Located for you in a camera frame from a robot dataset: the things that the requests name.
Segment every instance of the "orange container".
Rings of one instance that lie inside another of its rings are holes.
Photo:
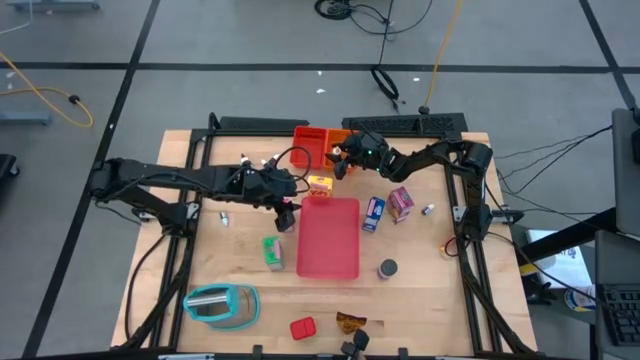
[[[324,152],[331,153],[333,151],[332,144],[343,142],[349,135],[351,135],[351,130],[343,130],[343,129],[327,129],[327,136],[324,143]],[[326,156],[322,158],[322,169],[326,171],[333,172],[333,163],[327,159]],[[347,169],[347,173],[351,173],[355,170],[354,167],[349,166]]]

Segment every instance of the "wooden tabletop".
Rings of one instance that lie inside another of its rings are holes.
[[[165,132],[158,163],[184,166],[189,136],[190,131]],[[487,144],[489,141],[485,133],[465,133],[463,137]],[[291,140],[287,137],[216,137],[211,164],[237,164],[241,152],[254,163],[259,163],[260,159],[268,159],[291,146]],[[404,153],[434,142],[415,138],[387,140]],[[202,149],[199,151],[196,157],[198,164]],[[289,167],[288,160],[286,156],[279,166]],[[302,171],[298,170],[293,169],[292,172],[301,174]],[[312,171],[312,174],[326,176],[328,173]],[[487,183],[501,201],[493,163],[487,172]],[[416,203],[416,208],[408,219],[398,225],[394,225],[391,217],[385,214],[375,233],[360,232],[360,276],[353,281],[298,277],[295,270],[298,232],[278,234],[273,223],[273,211],[205,200],[189,292],[213,283],[250,284],[258,289],[261,313],[256,324],[235,332],[211,330],[185,314],[178,350],[250,353],[254,344],[261,344],[265,353],[340,353],[342,342],[352,339],[352,335],[344,335],[336,324],[336,312],[340,311],[368,319],[363,328],[371,337],[368,354],[394,355],[399,347],[406,347],[411,355],[471,355],[473,351],[458,262],[443,258],[439,251],[439,246],[453,234],[443,167],[431,166],[418,171],[402,185]],[[457,185],[458,194],[462,194],[460,182]],[[398,186],[373,171],[359,169],[342,181],[334,180],[333,188],[335,197],[357,198],[362,215],[371,196],[386,199],[389,192]],[[178,198],[176,190],[154,188],[151,191],[167,201],[177,201]],[[420,209],[428,204],[435,204],[435,210],[429,216],[422,216]],[[229,214],[228,228],[220,221],[220,211]],[[510,236],[505,225],[493,225],[491,231]],[[159,234],[160,227],[156,222],[142,226],[131,270]],[[267,235],[280,236],[286,265],[283,271],[271,272],[264,263],[261,239]],[[133,289],[131,329],[144,320],[158,299],[168,243],[165,240],[149,256],[138,274]],[[484,241],[484,252],[496,307],[524,343],[535,349],[513,248],[506,241],[489,235]],[[382,282],[376,275],[376,269],[387,258],[398,263],[398,273]],[[113,334],[114,345],[125,340],[124,300],[123,297]],[[484,311],[477,301],[476,304],[483,346],[490,349]],[[161,344],[168,342],[173,309],[173,304],[170,304]],[[289,324],[307,316],[315,319],[317,334],[294,341]]]

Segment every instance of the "keyboard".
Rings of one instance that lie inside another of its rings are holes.
[[[640,284],[602,285],[601,296],[610,308],[618,310],[603,309],[611,341],[616,346],[640,346]]]

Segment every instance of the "red plastic tray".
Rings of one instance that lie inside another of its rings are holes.
[[[310,126],[297,126],[293,132],[293,146],[302,146],[311,153],[311,169],[320,170],[324,158],[324,143],[327,137],[327,129]],[[305,169],[307,167],[307,154],[302,150],[291,151],[289,158],[291,165]]]
[[[298,276],[355,279],[360,273],[358,199],[302,200],[298,235]]]

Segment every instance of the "small box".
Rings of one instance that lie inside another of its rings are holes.
[[[282,245],[277,236],[267,236],[262,239],[262,250],[264,251],[264,261],[269,269],[282,270],[284,262],[282,256]]]
[[[311,316],[296,320],[289,325],[293,340],[302,340],[316,334],[316,323]]]
[[[382,211],[384,210],[384,200],[372,197],[369,200],[369,206],[367,206],[367,213],[364,215],[364,222],[362,223],[362,230],[368,232],[375,232],[378,227],[378,221],[382,217]]]
[[[387,208],[391,216],[393,216],[393,222],[395,224],[406,219],[414,206],[413,200],[411,200],[411,196],[409,196],[404,186],[393,190],[391,194],[389,194],[387,202],[389,203]]]
[[[333,188],[333,179],[323,176],[309,176],[309,194],[311,196],[331,197],[331,189]]]

